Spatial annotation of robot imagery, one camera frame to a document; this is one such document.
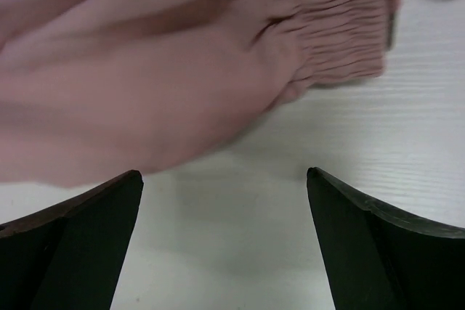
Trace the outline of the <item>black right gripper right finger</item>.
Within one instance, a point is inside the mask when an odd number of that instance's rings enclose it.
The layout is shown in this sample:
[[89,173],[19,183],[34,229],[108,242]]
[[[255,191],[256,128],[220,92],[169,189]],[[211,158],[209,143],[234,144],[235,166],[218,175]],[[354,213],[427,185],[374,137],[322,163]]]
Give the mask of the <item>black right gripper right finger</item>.
[[336,309],[463,309],[464,229],[310,168],[307,193]]

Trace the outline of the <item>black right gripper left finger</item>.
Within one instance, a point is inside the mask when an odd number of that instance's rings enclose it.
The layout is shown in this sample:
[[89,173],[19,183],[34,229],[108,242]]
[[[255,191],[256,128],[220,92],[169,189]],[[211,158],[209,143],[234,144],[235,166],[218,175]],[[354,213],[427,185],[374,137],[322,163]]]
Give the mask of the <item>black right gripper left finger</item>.
[[1,224],[2,309],[109,309],[142,197],[128,171]]

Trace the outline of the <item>pink trousers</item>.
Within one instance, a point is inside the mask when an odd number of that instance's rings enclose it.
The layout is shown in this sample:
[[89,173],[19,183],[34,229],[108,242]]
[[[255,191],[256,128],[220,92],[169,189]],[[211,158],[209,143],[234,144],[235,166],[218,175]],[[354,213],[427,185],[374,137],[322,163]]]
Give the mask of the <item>pink trousers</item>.
[[1,181],[172,168],[380,76],[399,0],[1,0]]

